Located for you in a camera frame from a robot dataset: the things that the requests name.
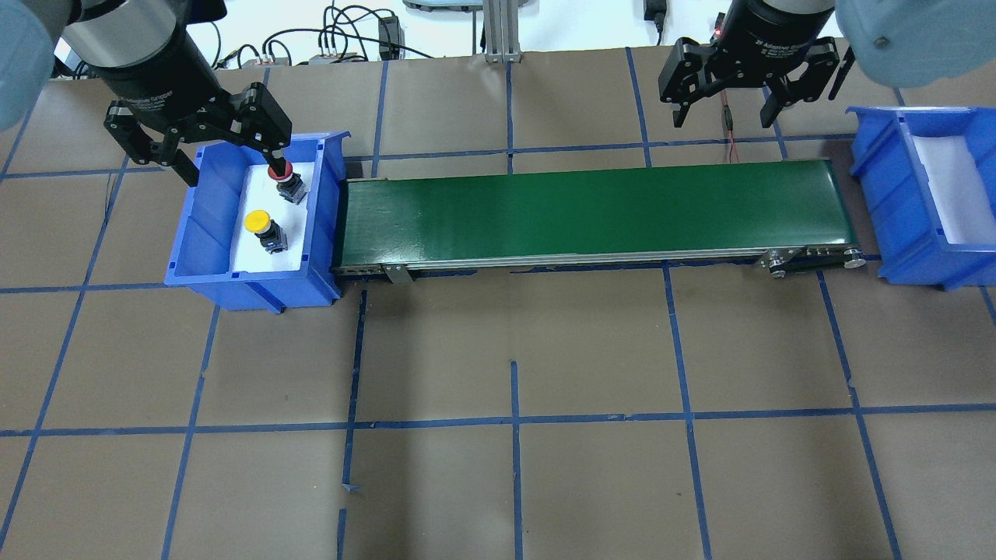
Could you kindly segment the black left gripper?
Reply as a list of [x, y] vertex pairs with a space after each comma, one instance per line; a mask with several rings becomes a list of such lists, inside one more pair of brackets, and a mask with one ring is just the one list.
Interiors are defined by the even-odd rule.
[[[159, 164], [196, 187], [179, 142], [225, 141], [261, 153], [288, 178], [292, 121], [263, 82], [225, 92], [188, 34], [184, 14], [90, 15], [90, 67], [115, 95], [103, 126], [135, 164]], [[161, 141], [147, 130], [163, 135]]]

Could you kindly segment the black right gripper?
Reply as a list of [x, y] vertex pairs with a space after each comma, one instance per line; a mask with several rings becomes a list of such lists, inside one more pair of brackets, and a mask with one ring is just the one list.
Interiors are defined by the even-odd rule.
[[[833, 1], [733, 1], [714, 43], [678, 39], [658, 76], [659, 100], [672, 107], [673, 127], [682, 128], [690, 107], [719, 93], [727, 79], [733, 88], [768, 89], [762, 128], [825, 91], [835, 100], [856, 53], [852, 47], [840, 53], [831, 37], [817, 40], [833, 10]], [[799, 66], [801, 74], [791, 78]]]

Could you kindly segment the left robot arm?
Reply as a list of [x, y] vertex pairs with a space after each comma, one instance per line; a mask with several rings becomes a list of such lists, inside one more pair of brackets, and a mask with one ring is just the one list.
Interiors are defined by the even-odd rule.
[[2, 128], [26, 116], [64, 40], [115, 95], [104, 128], [136, 164], [177, 171], [190, 187], [197, 167], [181, 143], [230, 142], [256, 150], [271, 180], [296, 179], [283, 152], [292, 123], [263, 84], [222, 88], [188, 34], [191, 1], [4, 1]]

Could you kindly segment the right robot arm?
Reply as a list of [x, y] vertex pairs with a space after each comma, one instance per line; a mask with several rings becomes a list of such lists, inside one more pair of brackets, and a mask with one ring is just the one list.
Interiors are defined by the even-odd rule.
[[676, 40], [658, 77], [677, 128], [726, 89], [768, 89], [771, 128], [787, 107], [835, 99], [858, 65], [881, 86], [917, 88], [994, 59], [992, 1], [733, 1], [707, 44]]

